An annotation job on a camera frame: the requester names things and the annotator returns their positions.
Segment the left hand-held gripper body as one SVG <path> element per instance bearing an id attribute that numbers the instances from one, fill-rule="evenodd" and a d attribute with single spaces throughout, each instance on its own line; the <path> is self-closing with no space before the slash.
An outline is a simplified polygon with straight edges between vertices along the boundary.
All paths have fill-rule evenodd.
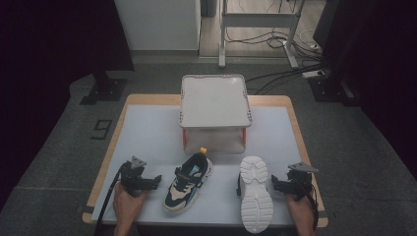
<path id="1" fill-rule="evenodd" d="M 144 179 L 142 177 L 146 165 L 144 161 L 133 156 L 130 161 L 126 161 L 121 166 L 121 184 L 134 198 L 150 184 L 150 179 Z"/>

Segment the white metal desk frame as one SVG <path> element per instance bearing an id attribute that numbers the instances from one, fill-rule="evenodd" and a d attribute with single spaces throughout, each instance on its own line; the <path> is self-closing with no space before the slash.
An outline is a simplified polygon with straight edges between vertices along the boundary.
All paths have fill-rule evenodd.
<path id="1" fill-rule="evenodd" d="M 225 35 L 228 28 L 282 28 L 289 29 L 287 39 L 283 41 L 283 49 L 292 69 L 298 69 L 299 65 L 291 49 L 294 36 L 301 19 L 305 0 L 298 0 L 298 7 L 293 13 L 276 14 L 246 14 L 228 13 L 227 1 L 222 0 L 220 16 L 220 41 L 218 47 L 218 67 L 226 65 Z"/>

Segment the white cabinet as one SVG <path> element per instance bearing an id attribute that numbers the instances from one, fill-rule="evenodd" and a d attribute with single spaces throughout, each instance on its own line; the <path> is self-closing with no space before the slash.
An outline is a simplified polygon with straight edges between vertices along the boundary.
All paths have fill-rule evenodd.
<path id="1" fill-rule="evenodd" d="M 197 51 L 200 0 L 115 0 L 131 50 Z"/>

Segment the dark curtain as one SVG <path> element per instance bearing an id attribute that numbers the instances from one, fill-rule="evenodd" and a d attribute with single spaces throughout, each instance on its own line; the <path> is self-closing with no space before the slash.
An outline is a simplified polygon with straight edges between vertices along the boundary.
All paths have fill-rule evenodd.
<path id="1" fill-rule="evenodd" d="M 325 0 L 314 40 L 417 179 L 417 0 Z"/>
<path id="2" fill-rule="evenodd" d="M 72 82 L 133 68 L 115 0 L 0 0 L 0 210 Z"/>

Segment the white table mat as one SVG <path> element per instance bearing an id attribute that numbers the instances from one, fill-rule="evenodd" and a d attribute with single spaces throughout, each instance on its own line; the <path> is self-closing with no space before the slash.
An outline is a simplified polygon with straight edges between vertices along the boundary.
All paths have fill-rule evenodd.
<path id="1" fill-rule="evenodd" d="M 261 157 L 267 164 L 268 174 L 282 180 L 287 178 L 288 166 L 302 160 L 286 108 L 254 107 L 252 116 L 245 151 L 232 154 L 209 150 L 213 171 L 198 198 L 185 212 L 171 213 L 162 207 L 165 194 L 174 180 L 175 169 L 190 157 L 183 150 L 179 108 L 172 105 L 130 105 L 91 219 L 97 220 L 121 164 L 135 156 L 147 163 L 146 178 L 161 177 L 158 188 L 150 193 L 137 218 L 141 225 L 241 226 L 241 199 L 236 188 L 242 159 L 249 155 Z"/>

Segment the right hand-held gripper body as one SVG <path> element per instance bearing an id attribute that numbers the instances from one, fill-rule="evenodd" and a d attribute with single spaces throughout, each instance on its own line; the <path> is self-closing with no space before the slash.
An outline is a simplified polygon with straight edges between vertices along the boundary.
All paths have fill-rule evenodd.
<path id="1" fill-rule="evenodd" d="M 317 173 L 318 169 L 304 162 L 291 164 L 288 168 L 287 177 L 293 188 L 292 194 L 299 201 L 313 190 L 312 174 Z"/>

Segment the white two-tier shoe rack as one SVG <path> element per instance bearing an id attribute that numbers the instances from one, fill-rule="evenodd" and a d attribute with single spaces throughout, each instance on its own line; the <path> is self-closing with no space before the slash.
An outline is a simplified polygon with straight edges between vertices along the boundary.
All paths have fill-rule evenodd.
<path id="1" fill-rule="evenodd" d="M 187 75 L 182 78 L 179 126 L 183 149 L 194 153 L 242 153 L 252 113 L 241 75 Z"/>

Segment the wooden table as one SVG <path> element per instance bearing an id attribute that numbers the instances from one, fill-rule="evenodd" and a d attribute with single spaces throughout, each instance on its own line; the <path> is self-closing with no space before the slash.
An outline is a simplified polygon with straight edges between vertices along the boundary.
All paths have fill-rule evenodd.
<path id="1" fill-rule="evenodd" d="M 293 108 L 291 99 L 286 95 L 249 95 L 249 104 L 251 106 L 282 106 L 287 109 L 289 120 L 291 122 L 292 130 L 294 132 L 295 141 L 300 153 L 301 160 L 307 164 L 310 164 L 310 158 L 307 153 L 307 149 L 302 137 L 301 130 L 296 118 L 296 114 Z M 124 118 L 126 116 L 127 108 L 129 105 L 179 105 L 181 100 L 180 94 L 139 94 L 133 93 L 127 96 L 124 106 L 119 115 L 118 122 L 115 125 L 113 135 L 110 139 L 106 154 L 101 162 L 100 169 L 95 179 L 94 185 L 89 194 L 89 200 L 87 206 L 94 207 L 99 191 L 102 189 L 104 183 L 104 177 L 109 168 L 109 164 L 116 148 L 116 144 L 120 133 L 122 131 Z M 83 213 L 82 220 L 88 224 L 94 224 L 92 220 L 92 213 Z"/>

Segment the black stand base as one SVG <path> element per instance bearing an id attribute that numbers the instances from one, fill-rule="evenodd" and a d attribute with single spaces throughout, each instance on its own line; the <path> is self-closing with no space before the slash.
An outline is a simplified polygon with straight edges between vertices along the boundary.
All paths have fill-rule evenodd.
<path id="1" fill-rule="evenodd" d="M 345 80 L 335 82 L 316 77 L 309 79 L 308 83 L 316 102 L 340 102 L 348 107 L 360 105 L 357 95 Z"/>
<path id="2" fill-rule="evenodd" d="M 95 105 L 98 101 L 119 101 L 127 84 L 126 79 L 110 79 L 105 71 L 93 73 L 95 84 L 80 105 Z"/>

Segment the person's left hand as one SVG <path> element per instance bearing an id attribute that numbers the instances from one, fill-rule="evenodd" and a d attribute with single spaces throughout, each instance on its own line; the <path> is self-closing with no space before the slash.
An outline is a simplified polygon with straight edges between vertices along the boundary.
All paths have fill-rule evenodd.
<path id="1" fill-rule="evenodd" d="M 134 220 L 138 218 L 148 195 L 149 191 L 142 191 L 138 197 L 132 197 L 120 183 L 116 184 L 113 208 L 119 228 L 127 228 L 133 224 Z"/>

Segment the navy and cream sneaker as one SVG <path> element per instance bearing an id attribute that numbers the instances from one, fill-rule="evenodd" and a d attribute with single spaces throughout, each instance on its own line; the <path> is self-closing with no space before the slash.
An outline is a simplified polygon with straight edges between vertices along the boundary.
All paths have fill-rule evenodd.
<path id="1" fill-rule="evenodd" d="M 241 219 L 247 231 L 265 231 L 273 217 L 273 203 L 267 189 L 268 169 L 258 156 L 246 156 L 239 170 L 237 195 L 241 198 Z"/>
<path id="2" fill-rule="evenodd" d="M 175 169 L 175 178 L 162 204 L 165 210 L 180 213 L 193 205 L 212 172 L 212 162 L 208 159 L 207 152 L 205 147 L 201 147 L 199 152 Z"/>

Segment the white power strip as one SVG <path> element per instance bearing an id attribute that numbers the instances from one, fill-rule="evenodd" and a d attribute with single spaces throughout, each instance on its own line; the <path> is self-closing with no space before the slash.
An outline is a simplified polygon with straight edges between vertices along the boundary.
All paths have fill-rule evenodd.
<path id="1" fill-rule="evenodd" d="M 309 78 L 324 76 L 325 74 L 326 73 L 323 70 L 309 71 L 309 72 L 302 73 L 302 77 L 304 79 L 309 79 Z"/>

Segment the person's right hand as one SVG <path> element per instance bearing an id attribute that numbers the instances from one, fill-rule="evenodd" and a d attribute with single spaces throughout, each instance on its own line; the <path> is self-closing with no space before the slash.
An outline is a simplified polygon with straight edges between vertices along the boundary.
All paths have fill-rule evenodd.
<path id="1" fill-rule="evenodd" d="M 294 195 L 286 195 L 287 207 L 291 219 L 298 229 L 312 229 L 314 214 L 312 205 L 307 197 L 296 200 Z"/>

